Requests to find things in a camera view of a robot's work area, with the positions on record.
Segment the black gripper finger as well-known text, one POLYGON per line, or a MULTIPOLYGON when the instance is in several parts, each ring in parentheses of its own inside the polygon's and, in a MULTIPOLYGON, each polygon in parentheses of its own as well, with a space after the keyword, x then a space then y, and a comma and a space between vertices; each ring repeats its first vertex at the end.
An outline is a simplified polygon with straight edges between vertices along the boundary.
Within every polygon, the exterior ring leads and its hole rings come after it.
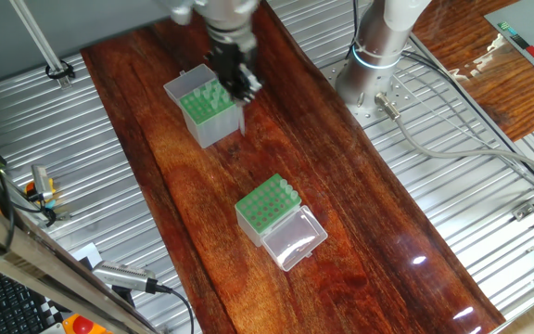
POLYGON ((227 90, 235 103, 247 103, 246 88, 242 83, 228 82, 227 90))
POLYGON ((253 100, 262 89, 262 84, 245 64, 242 65, 242 74, 245 81, 245 98, 247 100, 253 100))

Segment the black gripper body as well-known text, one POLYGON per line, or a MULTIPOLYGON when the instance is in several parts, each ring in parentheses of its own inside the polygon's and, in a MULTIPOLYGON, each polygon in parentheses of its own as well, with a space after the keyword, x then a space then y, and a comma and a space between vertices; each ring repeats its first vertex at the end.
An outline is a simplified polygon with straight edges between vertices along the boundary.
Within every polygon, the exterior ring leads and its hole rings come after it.
POLYGON ((256 62, 256 44, 242 49, 237 43, 210 40, 209 61, 222 86, 228 91, 248 91, 250 81, 241 66, 252 72, 256 62))

